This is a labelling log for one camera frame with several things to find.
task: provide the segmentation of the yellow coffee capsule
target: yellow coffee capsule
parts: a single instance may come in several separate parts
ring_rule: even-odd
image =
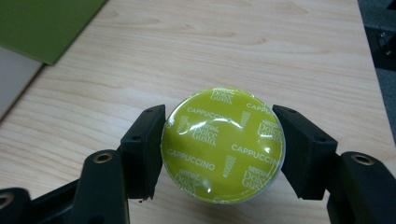
[[[163,129],[163,164],[177,185],[208,203],[241,203],[266,190],[285,158],[276,114],[250,93],[198,92]]]

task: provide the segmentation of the table surface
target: table surface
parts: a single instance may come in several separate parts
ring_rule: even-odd
[[[0,123],[0,189],[32,198],[77,179],[116,148],[142,110],[166,114],[200,90],[235,87],[293,108],[396,174],[396,150],[355,0],[111,0]],[[196,201],[163,169],[134,223],[329,223],[285,176],[235,205]]]

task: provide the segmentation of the wooden table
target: wooden table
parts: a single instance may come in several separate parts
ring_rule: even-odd
[[[0,189],[32,198],[77,179],[84,159],[116,148],[145,108],[235,87],[298,110],[396,174],[396,150],[351,0],[111,0],[0,123]],[[236,205],[201,203],[163,169],[133,223],[329,223],[328,194],[296,198],[285,176]]]

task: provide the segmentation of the gray floor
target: gray floor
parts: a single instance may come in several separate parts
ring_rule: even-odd
[[[396,0],[358,0],[364,26],[375,29],[380,28],[389,31],[391,34],[396,34],[396,8],[389,8],[392,1]],[[374,57],[377,57],[372,46],[371,50]],[[387,63],[394,68],[396,60],[391,60]],[[393,133],[393,140],[396,142],[396,71],[393,68],[375,65],[390,128]]]

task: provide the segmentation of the green folder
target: green folder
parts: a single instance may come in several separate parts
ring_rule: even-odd
[[[0,46],[55,64],[106,0],[0,0]]]

